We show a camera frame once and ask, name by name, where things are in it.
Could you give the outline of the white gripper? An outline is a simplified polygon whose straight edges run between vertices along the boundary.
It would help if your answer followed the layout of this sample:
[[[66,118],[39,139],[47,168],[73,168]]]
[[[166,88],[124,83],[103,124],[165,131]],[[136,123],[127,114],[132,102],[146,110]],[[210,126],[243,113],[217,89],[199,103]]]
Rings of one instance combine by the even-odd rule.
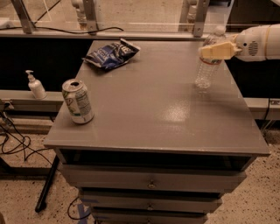
[[[241,33],[226,36],[226,42],[205,45],[199,56],[208,60],[230,60],[234,56],[242,61],[264,61],[268,26],[248,28]]]

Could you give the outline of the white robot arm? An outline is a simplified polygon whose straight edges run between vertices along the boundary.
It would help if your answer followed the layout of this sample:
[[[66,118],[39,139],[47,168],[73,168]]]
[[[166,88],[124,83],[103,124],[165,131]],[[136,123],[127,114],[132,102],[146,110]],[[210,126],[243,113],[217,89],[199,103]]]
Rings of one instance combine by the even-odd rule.
[[[280,24],[250,27],[215,44],[202,46],[199,56],[208,60],[265,61],[280,59]]]

